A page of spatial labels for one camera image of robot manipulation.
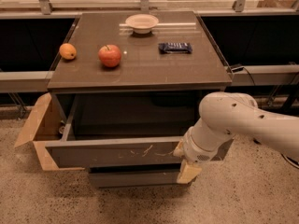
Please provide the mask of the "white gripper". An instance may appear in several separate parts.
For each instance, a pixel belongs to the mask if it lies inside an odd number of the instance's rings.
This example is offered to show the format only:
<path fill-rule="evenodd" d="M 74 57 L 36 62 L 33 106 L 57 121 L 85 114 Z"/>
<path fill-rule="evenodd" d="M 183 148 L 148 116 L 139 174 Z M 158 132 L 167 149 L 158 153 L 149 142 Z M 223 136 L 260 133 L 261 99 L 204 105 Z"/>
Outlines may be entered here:
<path fill-rule="evenodd" d="M 202 171 L 202 168 L 196 164 L 211 161 L 217 152 L 218 150 L 206 151 L 197 146 L 192 139 L 192 128 L 190 128 L 173 151 L 175 157 L 184 156 L 186 159 L 180 165 L 177 182 L 179 184 L 192 182 Z"/>

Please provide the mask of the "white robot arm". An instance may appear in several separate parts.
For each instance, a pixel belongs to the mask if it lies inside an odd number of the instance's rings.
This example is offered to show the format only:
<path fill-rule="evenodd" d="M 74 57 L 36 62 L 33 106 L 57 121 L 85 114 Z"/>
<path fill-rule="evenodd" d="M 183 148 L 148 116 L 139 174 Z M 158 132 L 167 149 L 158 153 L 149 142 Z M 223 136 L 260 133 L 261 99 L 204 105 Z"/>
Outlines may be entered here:
<path fill-rule="evenodd" d="M 212 92 L 199 105 L 200 119 L 188 129 L 174 150 L 183 159 L 177 182 L 188 184 L 211 161 L 219 147 L 243 134 L 299 161 L 299 118 L 260 109 L 245 93 Z"/>

